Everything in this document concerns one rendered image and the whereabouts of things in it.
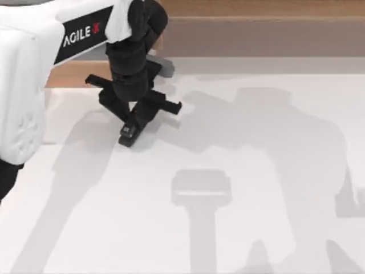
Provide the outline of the black stapler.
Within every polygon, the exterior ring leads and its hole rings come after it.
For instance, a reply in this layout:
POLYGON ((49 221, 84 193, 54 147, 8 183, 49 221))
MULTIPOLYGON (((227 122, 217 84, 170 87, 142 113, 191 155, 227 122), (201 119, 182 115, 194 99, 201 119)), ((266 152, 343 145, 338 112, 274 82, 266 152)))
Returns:
POLYGON ((132 147, 146 126, 147 123, 125 124, 120 130, 119 144, 125 147, 132 147))

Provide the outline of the pale wooden drawer front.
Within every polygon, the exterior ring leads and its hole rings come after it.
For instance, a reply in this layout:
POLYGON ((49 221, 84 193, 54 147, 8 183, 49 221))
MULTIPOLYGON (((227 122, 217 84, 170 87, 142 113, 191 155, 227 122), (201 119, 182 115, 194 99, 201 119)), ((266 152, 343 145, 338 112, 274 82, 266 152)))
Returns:
POLYGON ((79 88, 90 87, 85 79, 94 74, 111 80, 108 61, 68 61, 54 67, 48 78, 47 88, 79 88))

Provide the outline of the wooden cabinet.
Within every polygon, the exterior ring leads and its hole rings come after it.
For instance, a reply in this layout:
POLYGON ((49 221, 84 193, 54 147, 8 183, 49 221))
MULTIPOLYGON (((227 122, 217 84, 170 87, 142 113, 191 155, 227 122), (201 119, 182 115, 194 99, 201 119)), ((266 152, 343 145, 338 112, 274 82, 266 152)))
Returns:
POLYGON ((169 57, 365 57, 365 0, 161 0, 169 57))

